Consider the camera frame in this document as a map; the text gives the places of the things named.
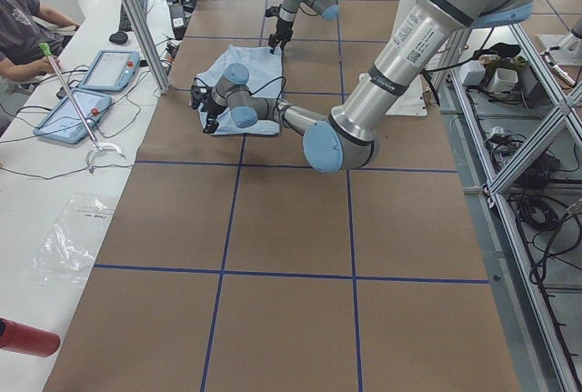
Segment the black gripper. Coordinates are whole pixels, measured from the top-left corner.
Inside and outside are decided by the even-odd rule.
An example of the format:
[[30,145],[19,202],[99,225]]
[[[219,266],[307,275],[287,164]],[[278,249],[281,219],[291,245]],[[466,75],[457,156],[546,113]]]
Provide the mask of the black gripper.
[[283,19],[277,20],[276,31],[268,39],[269,52],[272,55],[275,53],[277,45],[282,51],[285,50],[293,35],[293,24],[293,22]]
[[206,124],[203,129],[204,134],[214,134],[216,132],[219,126],[218,117],[222,115],[225,110],[225,106],[218,104],[213,99],[206,101]]

